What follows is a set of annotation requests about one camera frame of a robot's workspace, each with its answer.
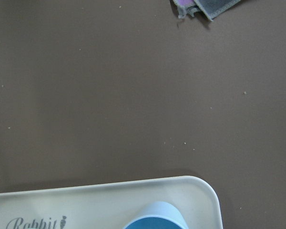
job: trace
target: brown surface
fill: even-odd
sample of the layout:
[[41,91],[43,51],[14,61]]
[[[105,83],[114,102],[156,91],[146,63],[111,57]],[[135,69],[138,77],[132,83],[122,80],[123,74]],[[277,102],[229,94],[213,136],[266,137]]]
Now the brown surface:
[[0,0],[0,192],[179,175],[286,229],[286,1]]

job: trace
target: printed logo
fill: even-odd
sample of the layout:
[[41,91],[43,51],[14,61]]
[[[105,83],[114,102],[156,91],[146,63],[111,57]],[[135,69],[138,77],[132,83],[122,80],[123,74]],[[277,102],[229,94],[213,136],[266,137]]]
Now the printed logo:
[[[66,218],[67,218],[66,216],[62,216],[60,229],[63,229],[66,226]],[[6,226],[6,229],[28,229],[28,228],[56,229],[57,220],[53,221],[52,218],[49,218],[49,220],[33,219],[33,221],[25,222],[24,218],[19,217],[19,218],[12,219]]]

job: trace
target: tray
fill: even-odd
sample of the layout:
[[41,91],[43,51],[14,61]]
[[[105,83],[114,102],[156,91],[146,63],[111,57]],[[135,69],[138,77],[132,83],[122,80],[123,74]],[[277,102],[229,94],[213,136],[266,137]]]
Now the tray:
[[192,176],[0,194],[0,229],[122,229],[146,205],[177,207],[189,229],[222,229],[219,201]]

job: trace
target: light blue plastic cup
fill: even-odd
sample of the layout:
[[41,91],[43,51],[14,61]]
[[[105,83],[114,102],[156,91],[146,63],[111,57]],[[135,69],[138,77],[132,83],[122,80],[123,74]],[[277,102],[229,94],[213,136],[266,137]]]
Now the light blue plastic cup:
[[157,201],[140,211],[123,229],[188,229],[188,226],[176,207]]

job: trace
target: folded fabric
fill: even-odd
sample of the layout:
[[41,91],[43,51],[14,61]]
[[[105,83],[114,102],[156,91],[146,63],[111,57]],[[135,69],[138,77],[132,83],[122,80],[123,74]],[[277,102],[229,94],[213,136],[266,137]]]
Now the folded fabric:
[[178,8],[179,18],[184,18],[186,14],[194,15],[197,11],[202,11],[206,17],[212,21],[228,8],[232,7],[240,0],[174,0]]

